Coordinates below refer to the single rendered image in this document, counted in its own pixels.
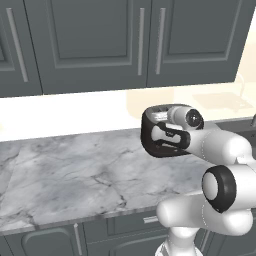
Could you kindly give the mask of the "dark sink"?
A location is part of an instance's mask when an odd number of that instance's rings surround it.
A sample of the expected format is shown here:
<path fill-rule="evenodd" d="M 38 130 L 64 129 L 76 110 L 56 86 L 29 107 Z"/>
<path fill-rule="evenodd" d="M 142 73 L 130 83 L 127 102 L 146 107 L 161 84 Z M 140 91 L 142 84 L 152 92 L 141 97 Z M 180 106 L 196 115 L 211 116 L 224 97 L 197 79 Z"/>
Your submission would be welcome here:
<path fill-rule="evenodd" d="M 237 133 L 256 145 L 256 126 L 251 125 L 251 119 L 222 120 L 216 125 L 222 130 Z"/>

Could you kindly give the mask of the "black toaster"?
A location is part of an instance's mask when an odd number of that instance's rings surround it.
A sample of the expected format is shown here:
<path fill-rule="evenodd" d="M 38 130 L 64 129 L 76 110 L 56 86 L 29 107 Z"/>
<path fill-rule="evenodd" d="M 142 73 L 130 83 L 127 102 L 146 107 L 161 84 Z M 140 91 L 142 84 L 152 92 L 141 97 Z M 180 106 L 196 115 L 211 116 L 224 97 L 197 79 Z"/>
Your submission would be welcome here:
<path fill-rule="evenodd" d="M 183 128 L 169 123 L 167 112 L 182 104 L 148 107 L 142 114 L 141 144 L 146 152 L 157 158 L 187 155 L 189 135 Z"/>

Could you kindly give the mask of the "narrow grey wall cupboard door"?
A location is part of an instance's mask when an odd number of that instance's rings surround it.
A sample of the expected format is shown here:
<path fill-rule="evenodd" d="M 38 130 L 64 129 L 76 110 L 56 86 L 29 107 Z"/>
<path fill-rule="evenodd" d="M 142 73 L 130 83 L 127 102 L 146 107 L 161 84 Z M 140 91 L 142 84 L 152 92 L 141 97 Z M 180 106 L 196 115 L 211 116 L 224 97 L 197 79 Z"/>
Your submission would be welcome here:
<path fill-rule="evenodd" d="M 29 82 L 24 83 L 6 8 L 12 8 Z M 24 0 L 0 0 L 0 98 L 41 95 Z"/>

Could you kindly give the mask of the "wide grey wall cupboard door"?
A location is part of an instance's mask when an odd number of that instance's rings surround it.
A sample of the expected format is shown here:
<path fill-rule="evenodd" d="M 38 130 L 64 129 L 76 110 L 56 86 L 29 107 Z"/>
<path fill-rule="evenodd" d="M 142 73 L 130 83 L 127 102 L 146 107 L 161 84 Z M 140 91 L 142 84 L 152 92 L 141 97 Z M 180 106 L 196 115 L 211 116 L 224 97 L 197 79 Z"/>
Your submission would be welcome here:
<path fill-rule="evenodd" d="M 144 88 L 151 0 L 24 0 L 45 94 Z M 139 10 L 145 8 L 142 75 Z"/>

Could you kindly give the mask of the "grey drawer front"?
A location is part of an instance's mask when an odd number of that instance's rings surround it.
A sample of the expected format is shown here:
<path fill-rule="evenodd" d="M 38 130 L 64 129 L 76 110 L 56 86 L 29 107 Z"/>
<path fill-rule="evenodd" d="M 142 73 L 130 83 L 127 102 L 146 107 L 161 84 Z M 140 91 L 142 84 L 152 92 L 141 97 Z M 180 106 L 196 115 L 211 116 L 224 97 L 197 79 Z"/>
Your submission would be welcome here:
<path fill-rule="evenodd" d="M 127 234 L 146 230 L 163 229 L 160 222 L 144 224 L 143 218 L 156 216 L 156 211 L 133 213 L 117 216 L 107 220 L 107 233 L 109 235 Z"/>

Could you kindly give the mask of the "grey base cupboard door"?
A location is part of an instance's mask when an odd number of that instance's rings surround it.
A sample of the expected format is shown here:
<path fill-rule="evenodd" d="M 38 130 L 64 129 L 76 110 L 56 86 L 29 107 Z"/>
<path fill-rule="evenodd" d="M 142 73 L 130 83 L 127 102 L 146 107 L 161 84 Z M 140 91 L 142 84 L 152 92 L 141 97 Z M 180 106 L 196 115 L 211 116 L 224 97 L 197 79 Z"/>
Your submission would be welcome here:
<path fill-rule="evenodd" d="M 78 230 L 82 256 L 87 256 L 79 225 Z M 74 224 L 7 235 L 5 240 L 13 256 L 79 256 Z"/>
<path fill-rule="evenodd" d="M 142 234 L 87 244 L 87 256 L 155 256 L 165 235 Z"/>
<path fill-rule="evenodd" d="M 200 251 L 205 231 L 200 229 L 195 238 L 195 245 Z M 256 256 L 256 228 L 252 228 L 243 236 L 226 236 L 211 232 L 202 254 L 204 256 Z"/>

